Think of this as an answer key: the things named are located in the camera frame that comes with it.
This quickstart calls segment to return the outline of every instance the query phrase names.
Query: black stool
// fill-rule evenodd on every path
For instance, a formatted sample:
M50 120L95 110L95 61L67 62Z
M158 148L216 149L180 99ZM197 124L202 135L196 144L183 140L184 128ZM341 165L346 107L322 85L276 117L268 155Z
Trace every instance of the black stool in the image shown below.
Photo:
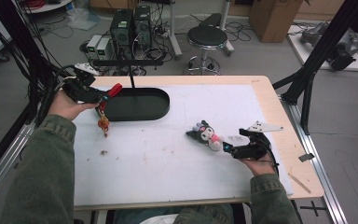
M196 75L195 72L200 72L200 75L203 75L205 72L211 72L220 75L220 64L208 57L207 50L224 47L227 43L226 33L214 26L200 25L188 31L187 41L190 45L202 49L202 53L201 56L194 56L187 62L184 73Z

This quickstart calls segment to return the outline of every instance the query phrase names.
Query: white plastic piece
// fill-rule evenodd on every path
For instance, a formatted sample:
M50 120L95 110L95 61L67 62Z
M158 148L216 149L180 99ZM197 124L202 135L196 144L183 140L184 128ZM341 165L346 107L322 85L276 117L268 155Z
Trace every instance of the white plastic piece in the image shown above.
M255 133L276 132L276 131L283 131L283 127L256 121L254 125L248 128L248 131L255 132Z
M93 74L93 75L95 75L95 76L99 76L99 75L100 75L100 74L99 74L97 71L95 71L95 69L94 69L92 66L90 66L88 63L77 63L77 64L75 64L75 68L78 68L78 69L80 69L80 70L82 70L82 71L91 73L91 74Z

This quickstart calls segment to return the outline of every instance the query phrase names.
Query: green jacket sleeve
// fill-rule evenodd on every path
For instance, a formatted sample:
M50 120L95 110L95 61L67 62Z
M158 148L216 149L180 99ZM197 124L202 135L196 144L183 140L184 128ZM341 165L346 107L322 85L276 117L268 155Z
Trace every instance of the green jacket sleeve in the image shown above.
M251 179L252 223L300 223L277 175Z
M29 139L0 223L73 223L76 126L48 115Z

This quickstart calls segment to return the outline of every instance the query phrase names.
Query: concrete floor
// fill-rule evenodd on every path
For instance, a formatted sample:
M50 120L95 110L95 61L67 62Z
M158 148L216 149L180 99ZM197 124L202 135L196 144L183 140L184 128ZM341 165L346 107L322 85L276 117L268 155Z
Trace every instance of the concrete floor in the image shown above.
M64 11L56 10L40 15L36 21L43 27L45 25L41 22L59 21L63 17ZM180 27L193 20L191 17L178 19L176 25ZM248 25L246 18L229 18L227 21ZM110 20L100 20L96 27L88 31L70 29L66 26L67 22L68 20L54 23L54 34L48 33L43 40L60 64L84 63L87 59L79 51L79 46L89 40L91 35L105 33L109 29ZM194 25L197 23L188 22L186 27ZM250 41L231 41L235 52L230 57L222 50L210 53L211 57L220 62L223 75L263 75L274 83L301 67L300 60L288 40L281 44L263 44L258 41L253 31L245 33L251 37ZM147 76L180 76L187 60L200 53L186 43L184 35L178 35L177 38L183 57L166 62L158 70L147 68ZM27 80L13 60L0 62L0 140L27 104L27 85ZM277 93L283 93L286 89L287 87L280 88ZM310 136L348 223L358 223L358 72L318 72L312 92L309 127ZM0 185L0 213L14 173L15 171L11 170ZM315 206L325 207L323 199L313 201ZM310 200L299 200L296 203L304 223L331 223L328 213L324 210L319 210L316 214L313 210L300 209L300 206L311 206ZM76 217L89 223L90 212L76 213Z

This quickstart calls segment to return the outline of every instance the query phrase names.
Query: hand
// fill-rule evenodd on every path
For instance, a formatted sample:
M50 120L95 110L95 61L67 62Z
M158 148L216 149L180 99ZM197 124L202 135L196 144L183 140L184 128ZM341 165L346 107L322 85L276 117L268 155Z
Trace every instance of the hand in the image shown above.
M242 159L239 161L248 166L254 176L275 174L275 170L272 166L272 161L268 153L264 157L260 158L258 161L253 159Z
M97 105L98 104L78 104L69 98L63 90L60 90L54 96L48 114L55 114L69 120L74 120L84 110L94 108Z

